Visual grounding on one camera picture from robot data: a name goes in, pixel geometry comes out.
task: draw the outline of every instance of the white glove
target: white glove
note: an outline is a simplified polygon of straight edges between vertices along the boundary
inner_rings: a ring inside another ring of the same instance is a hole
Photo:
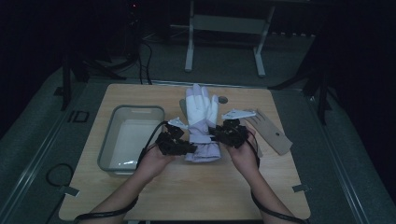
[[[217,95],[209,100],[206,87],[194,84],[186,90],[186,107],[189,121],[190,142],[197,146],[195,153],[188,153],[186,161],[214,161],[220,158],[219,145],[212,141],[208,127],[216,127],[219,100]]]

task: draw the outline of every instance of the wooden table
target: wooden table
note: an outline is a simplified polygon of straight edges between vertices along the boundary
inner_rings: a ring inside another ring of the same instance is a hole
[[[113,109],[118,105],[159,105],[165,119],[187,123],[178,102],[185,97],[185,86],[149,86],[112,84],[106,95],[82,151],[70,186],[80,190],[77,197],[66,195],[59,216],[71,220],[90,212],[113,192],[125,175],[114,176],[102,171],[97,158]],[[219,105],[220,115],[235,109],[259,108],[276,126],[282,125],[271,92],[262,89],[208,87],[209,94],[226,96],[226,105]],[[299,218],[309,218],[310,210],[303,191],[294,192],[300,178],[291,153],[279,156],[257,134],[263,157],[260,170],[278,197]],[[125,217],[128,220],[249,220],[260,219],[250,198],[246,180],[234,168],[225,149],[221,159],[209,163],[191,163],[182,157],[169,164],[161,175],[149,183],[139,196],[137,205]]]

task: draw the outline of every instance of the person's arm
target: person's arm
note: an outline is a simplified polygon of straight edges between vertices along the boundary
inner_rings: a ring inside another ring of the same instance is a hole
[[[254,130],[249,128],[248,130],[253,133],[253,135],[255,134]],[[255,141],[251,133],[249,134],[248,141],[254,146]],[[260,173],[259,168],[257,167],[256,157],[254,152],[251,150],[250,145],[248,143],[244,143],[244,145],[239,148],[227,147],[225,145],[224,147],[230,153],[233,164],[246,179],[254,196],[260,204],[271,211],[293,217],[291,211],[279,200],[276,194],[274,194],[273,190]],[[264,223],[293,223],[268,215],[262,210],[260,210],[260,212]]]
[[[174,160],[174,156],[164,156],[157,146],[154,146],[142,159],[138,169],[110,196],[91,210],[91,213],[110,212],[129,205],[143,190],[143,188]],[[121,223],[125,214],[116,217],[104,217],[82,220],[79,223]]]

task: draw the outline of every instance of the table leg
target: table leg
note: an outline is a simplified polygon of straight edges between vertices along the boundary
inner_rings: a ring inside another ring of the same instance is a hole
[[[264,45],[265,38],[268,35],[268,30],[270,28],[271,19],[273,18],[275,7],[271,7],[268,13],[266,23],[262,27],[262,39],[257,47],[253,49],[254,59],[256,61],[257,73],[259,77],[265,76],[264,65],[262,64],[262,47]]]
[[[71,83],[70,83],[70,61],[69,54],[66,52],[64,57],[62,58],[62,67],[63,67],[63,88],[62,88],[62,96],[64,98],[62,104],[62,111],[65,111],[67,106],[71,101]]]
[[[184,70],[190,72],[192,70],[192,59],[194,56],[194,1],[190,1],[190,26],[189,26],[189,46],[187,48],[186,66]]]

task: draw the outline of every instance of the rectangular container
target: rectangular container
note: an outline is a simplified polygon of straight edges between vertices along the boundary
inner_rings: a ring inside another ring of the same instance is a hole
[[[140,152],[164,117],[164,110],[156,105],[117,106],[99,153],[99,167],[116,175],[132,174]],[[155,142],[162,130],[162,127],[157,130],[150,144]]]

